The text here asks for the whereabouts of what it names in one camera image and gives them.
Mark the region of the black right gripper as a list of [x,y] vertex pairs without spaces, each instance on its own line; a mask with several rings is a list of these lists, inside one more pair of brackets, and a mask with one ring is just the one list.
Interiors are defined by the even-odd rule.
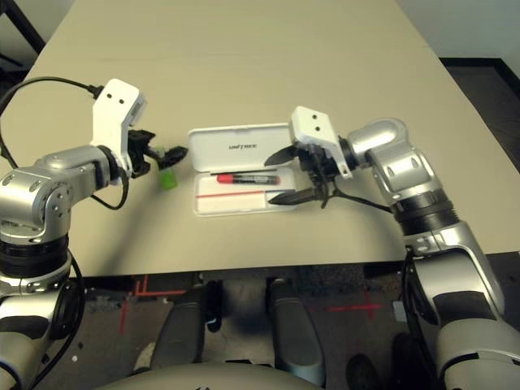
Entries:
[[307,202],[320,201],[330,197],[330,182],[336,174],[336,163],[328,158],[325,149],[311,145],[299,149],[295,145],[287,146],[264,162],[265,166],[277,166],[298,158],[300,168],[307,173],[313,188],[282,192],[268,201],[276,206],[297,206]]

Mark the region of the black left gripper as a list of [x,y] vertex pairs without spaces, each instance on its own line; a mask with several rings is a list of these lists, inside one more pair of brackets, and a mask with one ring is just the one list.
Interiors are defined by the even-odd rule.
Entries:
[[[150,141],[155,134],[146,130],[130,130],[128,132],[128,155],[132,163],[132,177],[140,177],[150,171],[150,163],[146,162],[145,156],[151,157]],[[167,150],[163,158],[156,158],[158,169],[173,167],[182,161],[188,154],[188,149],[183,146],[176,146]]]

